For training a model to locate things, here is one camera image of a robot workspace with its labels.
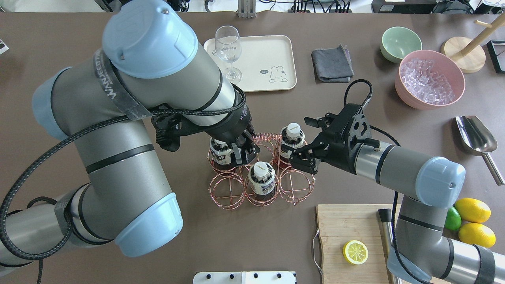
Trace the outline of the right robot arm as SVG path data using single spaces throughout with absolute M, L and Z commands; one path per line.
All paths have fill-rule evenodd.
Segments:
M 503 255 L 443 236 L 447 212 L 466 176 L 462 165 L 374 140 L 361 105 L 304 121 L 321 132 L 301 148 L 283 146 L 295 169 L 316 174 L 324 162 L 403 194 L 393 217 L 391 273 L 411 284 L 429 284 L 433 277 L 456 284 L 504 283 Z

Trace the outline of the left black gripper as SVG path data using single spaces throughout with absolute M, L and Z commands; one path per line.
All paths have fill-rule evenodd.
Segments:
M 254 140 L 254 126 L 247 105 L 233 111 L 225 119 L 205 131 L 208 135 L 229 145 L 233 151 L 233 164 L 247 164 L 247 155 L 260 153 Z

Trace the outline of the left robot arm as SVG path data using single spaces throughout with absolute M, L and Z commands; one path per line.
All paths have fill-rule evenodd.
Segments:
M 245 94 L 226 78 L 193 29 L 162 0 L 132 0 L 109 20 L 102 47 L 35 92 L 37 122 L 60 142 L 34 161 L 1 204 L 1 276 L 61 249 L 113 241 L 128 257 L 164 246 L 183 219 L 143 119 L 168 151 L 206 132 L 235 166 L 259 151 Z M 9 214 L 15 194 L 45 160 L 74 143 L 90 182 Z

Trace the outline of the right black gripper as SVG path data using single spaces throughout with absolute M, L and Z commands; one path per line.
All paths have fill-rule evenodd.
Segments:
M 359 149 L 369 146 L 372 150 L 381 149 L 380 142 L 371 135 L 371 126 L 358 104 L 347 104 L 338 115 L 327 113 L 320 118 L 304 118 L 305 124 L 321 128 L 321 133 L 312 142 L 309 151 L 295 149 L 290 152 L 289 163 L 292 168 L 305 173 L 317 174 L 319 162 L 324 162 L 356 174 L 356 160 Z

